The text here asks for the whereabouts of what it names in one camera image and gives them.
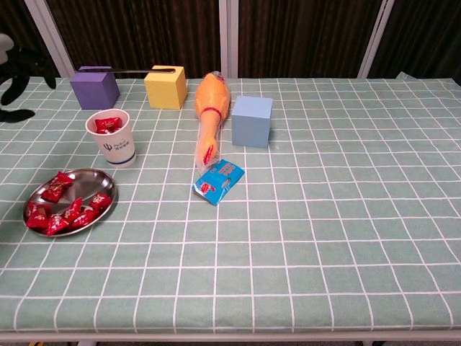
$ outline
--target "blue package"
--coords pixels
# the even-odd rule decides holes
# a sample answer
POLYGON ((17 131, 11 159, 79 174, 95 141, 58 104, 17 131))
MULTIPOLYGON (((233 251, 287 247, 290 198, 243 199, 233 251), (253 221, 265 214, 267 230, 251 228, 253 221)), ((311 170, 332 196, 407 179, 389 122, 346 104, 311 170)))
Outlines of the blue package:
POLYGON ((211 204, 218 205, 243 174, 245 171, 239 166, 220 160, 192 185, 192 190, 211 204))

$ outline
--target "red candy wrapper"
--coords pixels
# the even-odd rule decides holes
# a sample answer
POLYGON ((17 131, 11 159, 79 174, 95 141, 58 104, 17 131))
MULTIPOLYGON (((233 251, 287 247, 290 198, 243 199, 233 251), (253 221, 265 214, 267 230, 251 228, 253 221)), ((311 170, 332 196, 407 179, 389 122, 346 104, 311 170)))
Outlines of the red candy wrapper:
POLYGON ((48 217, 45 208, 39 207, 27 219, 26 226, 30 229, 46 229, 48 227, 48 217))
POLYGON ((53 214, 48 221, 48 231, 46 232, 46 235, 52 236, 65 229, 67 226, 69 226, 69 222, 64 220, 61 215, 53 214))
POLYGON ((29 219, 29 217, 37 211, 38 208, 44 208, 46 214, 51 213, 51 207, 46 204, 37 204, 33 202, 28 202, 27 207, 26 207, 26 218, 29 219))
POLYGON ((42 199, 47 200, 51 203, 57 203, 59 198, 64 192, 64 189, 73 184, 73 179, 70 178, 67 174, 58 172, 57 175, 51 179, 50 186, 48 189, 43 191, 42 199))
POLYGON ((86 209, 78 218, 72 223, 73 229, 79 229, 91 223, 98 216, 98 212, 93 209, 86 209))
POLYGON ((94 210, 105 210, 109 207, 111 202, 112 202, 111 197, 109 197, 105 193, 98 192, 91 199, 89 206, 92 207, 94 210))
POLYGON ((73 179, 67 174, 58 172, 57 175, 51 180, 50 186, 62 185, 62 187, 69 187, 73 184, 73 179))
POLYGON ((114 133, 123 126, 122 119, 119 117, 107 117, 106 119, 96 119, 94 123, 96 124, 97 133, 99 133, 99 131, 102 130, 108 130, 109 133, 114 133))
POLYGON ((72 223, 72 221, 74 221, 76 218, 78 218, 81 214, 81 197, 80 198, 77 198, 76 200, 74 200, 71 205, 69 206, 69 208, 67 208, 62 216, 64 218, 64 220, 66 220, 67 222, 69 223, 72 223))
POLYGON ((62 185, 50 185, 48 189, 42 192, 41 198, 51 203, 57 203, 62 194, 62 185))

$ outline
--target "brown curtain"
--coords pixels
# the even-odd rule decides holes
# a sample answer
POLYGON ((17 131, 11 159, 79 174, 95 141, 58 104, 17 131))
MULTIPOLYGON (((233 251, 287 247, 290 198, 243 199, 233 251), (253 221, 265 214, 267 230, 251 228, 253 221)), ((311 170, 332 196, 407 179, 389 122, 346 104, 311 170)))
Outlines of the brown curtain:
POLYGON ((461 1, 396 0, 369 77, 461 81, 461 1))
POLYGON ((241 77, 357 77, 381 0, 240 0, 241 77))
MULTIPOLYGON (((54 76, 59 76, 53 59, 23 0, 0 1, 0 32, 11 37, 16 45, 40 53, 49 62, 49 72, 54 76)), ((33 76, 40 75, 35 68, 31 68, 30 71, 33 76)))
POLYGON ((75 68, 179 65, 188 78, 220 69, 218 0, 47 3, 75 68))

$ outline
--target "yellow cube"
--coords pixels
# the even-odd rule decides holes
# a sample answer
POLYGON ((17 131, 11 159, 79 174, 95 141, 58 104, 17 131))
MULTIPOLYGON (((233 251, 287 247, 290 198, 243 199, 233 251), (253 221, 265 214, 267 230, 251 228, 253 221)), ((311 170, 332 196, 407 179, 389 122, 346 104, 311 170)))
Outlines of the yellow cube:
POLYGON ((175 72, 153 72, 144 78, 149 105, 151 108, 180 110, 187 95, 184 67, 155 65, 153 68, 174 68, 175 72))

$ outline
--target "silver plate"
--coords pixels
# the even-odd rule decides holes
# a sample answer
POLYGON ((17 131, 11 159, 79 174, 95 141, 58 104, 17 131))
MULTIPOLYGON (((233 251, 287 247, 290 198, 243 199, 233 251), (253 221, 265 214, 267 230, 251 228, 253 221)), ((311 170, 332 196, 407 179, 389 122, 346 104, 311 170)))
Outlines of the silver plate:
POLYGON ((26 211, 27 211, 27 204, 28 202, 34 202, 37 204, 46 204, 51 206, 51 212, 54 213, 62 213, 76 198, 81 197, 83 199, 83 205, 88 205, 91 198, 96 195, 98 192, 103 192, 106 195, 109 195, 112 198, 112 202, 110 203, 109 207, 104 210, 104 212, 99 215, 96 219, 93 220, 90 224, 81 227, 79 229, 69 229, 60 232, 59 234, 55 234, 54 236, 47 236, 46 229, 27 229, 31 230, 35 234, 39 236, 46 236, 48 238, 58 237, 58 236, 70 236, 71 234, 75 234, 78 232, 82 232, 84 229, 90 227, 93 223, 98 221, 107 212, 111 209, 112 205, 114 204, 117 198, 117 188, 115 187, 115 183, 112 178, 104 173, 103 171, 99 171, 97 169, 75 169, 73 171, 68 171, 66 174, 74 179, 72 186, 64 191, 59 202, 57 203, 50 203, 46 200, 41 198, 42 192, 45 191, 50 184, 50 181, 46 182, 42 186, 40 186, 36 191, 34 191, 29 199, 24 204, 24 208, 22 211, 22 219, 24 224, 27 221, 26 218, 26 211))

